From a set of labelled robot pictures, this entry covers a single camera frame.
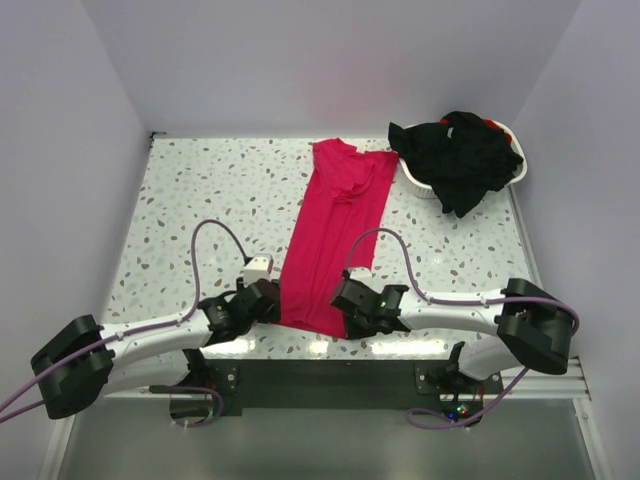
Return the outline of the pink t shirt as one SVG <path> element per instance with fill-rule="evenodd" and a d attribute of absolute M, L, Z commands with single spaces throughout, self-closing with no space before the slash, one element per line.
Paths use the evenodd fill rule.
<path fill-rule="evenodd" d="M 357 238 L 380 226 L 398 161 L 338 138 L 313 144 L 314 171 L 280 274 L 282 325 L 346 336 L 331 294 Z"/>

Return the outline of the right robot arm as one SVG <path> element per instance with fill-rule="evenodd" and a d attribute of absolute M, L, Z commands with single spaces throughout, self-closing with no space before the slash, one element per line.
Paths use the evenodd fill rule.
<path fill-rule="evenodd" d="M 459 393 L 516 367 L 565 374 L 579 328 L 571 307 L 518 278 L 502 289 L 474 294 L 427 294 L 406 285 L 386 285 L 377 292 L 362 281 L 345 278 L 330 304 L 341 312 L 349 339 L 431 329 L 480 334 L 479 340 L 452 349 L 440 375 Z"/>

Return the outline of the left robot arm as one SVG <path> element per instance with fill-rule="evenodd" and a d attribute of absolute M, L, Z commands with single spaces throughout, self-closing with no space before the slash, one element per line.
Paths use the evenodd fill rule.
<path fill-rule="evenodd" d="M 186 314 L 131 324 L 98 324 L 91 315 L 66 325 L 31 359 L 47 415 L 77 414 L 110 393 L 146 386 L 200 390 L 207 368 L 200 350 L 232 342 L 278 310 L 276 281 L 200 301 Z"/>

